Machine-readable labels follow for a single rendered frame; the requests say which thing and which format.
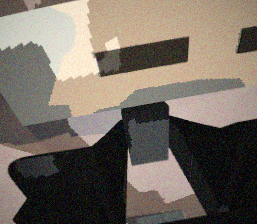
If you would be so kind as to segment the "black two-prong plug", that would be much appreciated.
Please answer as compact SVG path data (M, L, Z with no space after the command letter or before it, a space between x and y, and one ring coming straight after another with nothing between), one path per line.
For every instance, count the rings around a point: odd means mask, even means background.
M169 160L169 105L165 102L122 108L132 166Z

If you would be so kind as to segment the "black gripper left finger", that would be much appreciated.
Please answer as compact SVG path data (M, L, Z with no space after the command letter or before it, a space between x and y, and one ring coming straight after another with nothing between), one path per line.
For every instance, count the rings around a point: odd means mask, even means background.
M26 198L65 188L93 186L110 224L126 224L128 145L120 120L91 147L22 157L8 173Z

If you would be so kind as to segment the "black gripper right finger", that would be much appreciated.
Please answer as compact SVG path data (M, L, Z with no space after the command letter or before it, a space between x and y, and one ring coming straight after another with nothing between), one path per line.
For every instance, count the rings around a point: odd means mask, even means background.
M169 115L169 148L204 208L230 211L246 150L257 144L257 119L217 128Z

